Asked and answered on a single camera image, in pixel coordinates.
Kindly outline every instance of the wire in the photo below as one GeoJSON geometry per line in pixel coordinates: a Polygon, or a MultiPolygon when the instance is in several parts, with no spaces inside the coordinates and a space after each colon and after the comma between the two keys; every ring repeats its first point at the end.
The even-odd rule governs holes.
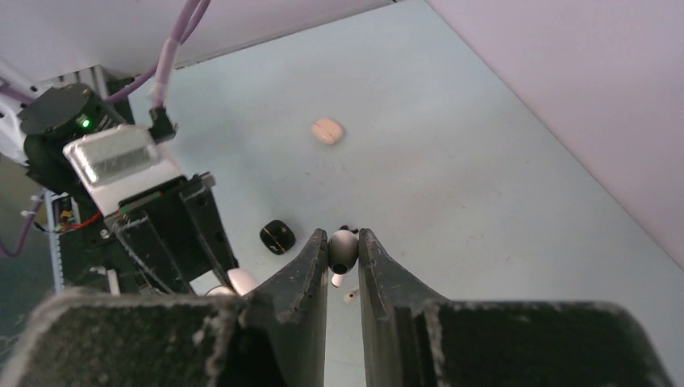
{"type": "Polygon", "coordinates": [[[90,217],[90,219],[86,220],[83,223],[78,223],[78,224],[65,224],[64,229],[65,230],[78,230],[79,228],[83,228],[85,226],[88,226],[89,224],[94,223],[98,218],[102,215],[100,211],[98,211],[95,215],[90,217]]]}
{"type": "Polygon", "coordinates": [[[27,105],[30,105],[33,103],[33,101],[35,101],[33,98],[22,94],[22,92],[18,91],[17,89],[13,89],[8,83],[3,83],[0,85],[0,94],[5,94],[9,98],[27,105]]]}
{"type": "Polygon", "coordinates": [[[21,232],[19,232],[19,239],[17,240],[17,244],[15,245],[15,249],[12,251],[9,251],[4,244],[2,244],[2,241],[0,241],[0,256],[4,258],[16,258],[21,254],[21,251],[23,250],[23,246],[26,243],[26,238],[28,237],[28,231],[31,229],[31,225],[33,224],[33,219],[35,218],[35,213],[40,209],[40,206],[43,205],[43,200],[44,196],[47,193],[46,189],[42,189],[38,195],[37,198],[34,201],[33,207],[31,208],[31,211],[28,213],[28,216],[26,218],[26,222],[24,223],[21,232]]]}
{"type": "MultiPolygon", "coordinates": [[[[190,38],[194,30],[197,28],[197,25],[199,25],[199,22],[202,20],[202,17],[206,13],[206,9],[209,7],[210,2],[211,0],[188,0],[188,2],[183,7],[181,14],[178,16],[176,24],[173,26],[173,30],[171,32],[171,36],[169,37],[169,39],[177,41],[180,44],[185,43],[186,40],[190,38]]],[[[162,53],[160,55],[160,58],[165,59],[165,62],[162,63],[161,66],[160,60],[157,60],[157,62],[154,65],[150,66],[150,68],[147,71],[140,74],[140,76],[138,76],[133,82],[131,82],[118,92],[105,98],[104,101],[106,103],[116,103],[127,98],[129,95],[131,95],[131,93],[138,90],[145,82],[149,81],[149,79],[152,78],[157,72],[158,67],[162,67],[163,70],[159,76],[159,80],[157,81],[157,83],[168,85],[171,69],[173,69],[173,61],[175,60],[176,56],[165,55],[165,50],[162,50],[162,53]]],[[[22,94],[18,90],[13,89],[8,83],[0,85],[0,94],[5,94],[7,97],[13,98],[16,101],[25,103],[27,105],[30,105],[32,102],[35,101],[34,98],[28,97],[27,95],[22,94]]],[[[164,98],[161,98],[161,100],[157,100],[154,103],[160,104],[154,107],[163,106],[164,98]]]]}
{"type": "MultiPolygon", "coordinates": [[[[181,14],[178,16],[178,20],[176,21],[176,25],[173,27],[172,35],[170,39],[173,39],[173,36],[177,33],[177,30],[181,29],[179,27],[183,23],[185,25],[182,26],[183,29],[181,29],[181,37],[180,39],[176,39],[179,41],[181,44],[185,43],[188,38],[192,35],[194,32],[195,28],[197,28],[197,25],[199,25],[199,22],[202,20],[202,17],[206,13],[206,9],[209,7],[209,3],[211,0],[188,0],[186,5],[183,7],[183,11],[181,14]]],[[[169,60],[170,64],[164,64],[164,66],[169,66],[173,67],[173,60],[175,59],[175,56],[165,56],[164,53],[160,55],[160,58],[165,58],[166,60],[169,60]]],[[[157,62],[150,66],[150,68],[142,73],[139,77],[137,77],[133,82],[128,84],[126,87],[123,89],[119,90],[118,92],[110,95],[109,97],[105,98],[106,103],[115,103],[119,102],[129,95],[133,93],[134,91],[138,90],[145,82],[149,81],[150,78],[152,78],[157,70],[157,67],[159,67],[160,61],[157,60],[157,62]]],[[[169,80],[168,78],[165,81],[165,84],[168,84],[169,80]]]]}

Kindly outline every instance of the white wall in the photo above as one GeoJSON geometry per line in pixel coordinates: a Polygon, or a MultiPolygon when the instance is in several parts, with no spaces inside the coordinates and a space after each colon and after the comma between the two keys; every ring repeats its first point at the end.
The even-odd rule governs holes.
{"type": "Polygon", "coordinates": [[[684,267],[684,2],[428,1],[684,267]]]}
{"type": "MultiPolygon", "coordinates": [[[[147,87],[132,96],[146,120],[147,87]]],[[[176,73],[169,145],[212,171],[240,263],[264,280],[316,227],[371,227],[456,299],[627,307],[684,384],[684,272],[423,2],[400,2],[176,73]],[[347,130],[334,147],[311,124],[347,130]],[[299,243],[274,256],[274,218],[299,243]]],[[[360,314],[330,289],[326,386],[363,384],[360,314]]]]}
{"type": "MultiPolygon", "coordinates": [[[[0,56],[35,81],[103,65],[142,73],[186,0],[3,0],[0,56]]],[[[214,0],[178,57],[192,63],[391,0],[214,0]]]]}

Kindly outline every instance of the pink cable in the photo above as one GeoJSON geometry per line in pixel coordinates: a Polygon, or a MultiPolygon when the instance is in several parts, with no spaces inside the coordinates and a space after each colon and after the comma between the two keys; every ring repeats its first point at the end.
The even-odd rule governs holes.
{"type": "MultiPolygon", "coordinates": [[[[178,41],[181,42],[181,44],[185,43],[186,40],[188,40],[188,38],[190,38],[190,36],[192,35],[195,28],[197,28],[197,25],[199,25],[199,22],[202,20],[202,17],[206,13],[206,9],[209,7],[210,2],[211,0],[188,0],[186,5],[183,7],[181,15],[178,16],[176,25],[173,26],[173,31],[171,33],[170,39],[178,37],[177,32],[181,31],[180,39],[178,41]]],[[[164,56],[163,53],[160,57],[166,57],[168,60],[171,61],[173,61],[174,59],[173,56],[164,56]]],[[[150,68],[147,71],[145,71],[139,77],[137,77],[132,83],[128,84],[123,89],[105,98],[105,102],[115,103],[128,97],[131,93],[139,89],[145,82],[147,82],[150,78],[152,78],[155,75],[158,66],[159,60],[157,60],[157,62],[154,65],[150,66],[150,68]]],[[[169,68],[172,69],[173,63],[165,64],[165,66],[169,66],[169,68]]],[[[164,105],[164,101],[154,102],[154,104],[156,103],[160,103],[162,106],[164,105]]]]}
{"type": "Polygon", "coordinates": [[[21,254],[21,251],[23,249],[24,244],[26,243],[26,238],[28,237],[28,231],[31,229],[31,225],[33,225],[33,219],[35,218],[35,213],[40,209],[40,206],[43,204],[44,196],[45,193],[47,192],[46,189],[42,189],[40,193],[38,193],[38,199],[35,201],[35,204],[33,205],[33,208],[31,208],[31,213],[29,213],[26,222],[23,225],[23,228],[21,232],[19,233],[19,239],[17,240],[17,244],[15,245],[15,249],[12,251],[9,251],[4,244],[2,244],[2,241],[0,241],[0,256],[3,258],[16,258],[21,254]]]}

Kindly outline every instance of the earbud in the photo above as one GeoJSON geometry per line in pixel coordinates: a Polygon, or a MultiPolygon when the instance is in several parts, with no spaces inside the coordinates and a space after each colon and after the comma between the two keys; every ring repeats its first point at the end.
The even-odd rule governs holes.
{"type": "Polygon", "coordinates": [[[208,292],[206,292],[207,296],[235,296],[236,294],[233,293],[232,290],[230,290],[227,286],[219,285],[214,288],[211,288],[208,292]]]}
{"type": "Polygon", "coordinates": [[[232,268],[227,271],[227,274],[228,280],[230,280],[231,285],[236,290],[237,294],[227,286],[219,285],[206,292],[207,296],[244,296],[259,286],[259,282],[252,277],[252,274],[249,274],[249,272],[243,268],[232,268]]]}
{"type": "Polygon", "coordinates": [[[345,274],[357,263],[359,239],[353,232],[338,230],[327,243],[328,266],[334,274],[345,274]]]}
{"type": "Polygon", "coordinates": [[[259,286],[259,282],[252,277],[252,274],[243,268],[228,270],[228,279],[231,280],[231,285],[240,296],[244,296],[259,286]]]}
{"type": "Polygon", "coordinates": [[[342,282],[344,282],[344,274],[332,274],[332,277],[330,278],[330,283],[333,286],[339,288],[340,286],[342,286],[342,282]]]}

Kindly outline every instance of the purple cable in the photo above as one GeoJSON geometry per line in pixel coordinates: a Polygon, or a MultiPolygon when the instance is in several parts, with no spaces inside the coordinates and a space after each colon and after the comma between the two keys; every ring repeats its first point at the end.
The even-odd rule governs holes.
{"type": "MultiPolygon", "coordinates": [[[[206,9],[209,7],[209,2],[211,0],[188,0],[186,5],[183,7],[183,11],[181,12],[181,15],[178,16],[178,21],[176,21],[176,25],[173,26],[173,31],[171,35],[171,39],[176,39],[174,35],[177,33],[177,30],[181,29],[179,25],[181,23],[185,23],[185,25],[182,26],[181,29],[181,35],[180,39],[176,39],[177,41],[180,41],[181,44],[185,43],[188,38],[190,38],[190,35],[194,32],[195,28],[197,28],[197,25],[199,25],[199,22],[202,20],[202,17],[206,13],[206,9]]],[[[159,61],[157,61],[153,66],[151,66],[147,71],[144,73],[140,74],[139,77],[137,77],[132,83],[128,84],[126,87],[123,89],[119,90],[118,92],[110,95],[109,97],[105,98],[105,102],[107,103],[115,103],[119,102],[126,97],[128,97],[131,93],[136,91],[138,88],[140,88],[145,82],[147,82],[150,78],[152,78],[155,73],[156,73],[156,68],[159,65],[159,61]]],[[[166,82],[168,83],[169,77],[170,77],[170,69],[173,68],[173,63],[168,65],[169,67],[169,74],[166,77],[166,82]]]]}
{"type": "MultiPolygon", "coordinates": [[[[176,24],[173,26],[173,30],[171,30],[171,35],[167,42],[180,42],[181,39],[183,39],[183,35],[190,24],[190,18],[192,18],[194,10],[197,9],[198,5],[199,0],[188,0],[188,2],[186,2],[181,14],[178,16],[178,20],[176,20],[176,24]]],[[[176,49],[177,46],[171,48],[165,44],[164,48],[161,50],[159,56],[160,62],[156,68],[155,75],[156,83],[158,85],[168,85],[169,78],[171,78],[171,70],[173,69],[173,60],[176,58],[174,55],[176,49]]],[[[154,97],[152,100],[152,107],[162,107],[164,105],[164,98],[161,97],[163,94],[164,93],[160,93],[158,96],[154,97]]]]}
{"type": "Polygon", "coordinates": [[[12,89],[7,83],[0,85],[0,94],[5,94],[7,97],[12,98],[18,102],[30,105],[34,99],[22,94],[16,89],[12,89]]]}
{"type": "Polygon", "coordinates": [[[26,238],[28,237],[28,231],[31,229],[31,225],[33,224],[35,212],[40,209],[41,205],[43,205],[43,200],[46,192],[47,191],[45,189],[42,189],[38,194],[39,200],[37,200],[33,205],[33,208],[31,208],[31,213],[28,215],[26,223],[24,223],[23,225],[21,233],[19,234],[19,240],[17,240],[17,244],[15,245],[14,251],[7,251],[5,245],[2,244],[2,242],[0,242],[0,256],[2,256],[3,258],[16,258],[17,256],[19,256],[19,254],[21,254],[23,245],[26,243],[26,238]]]}

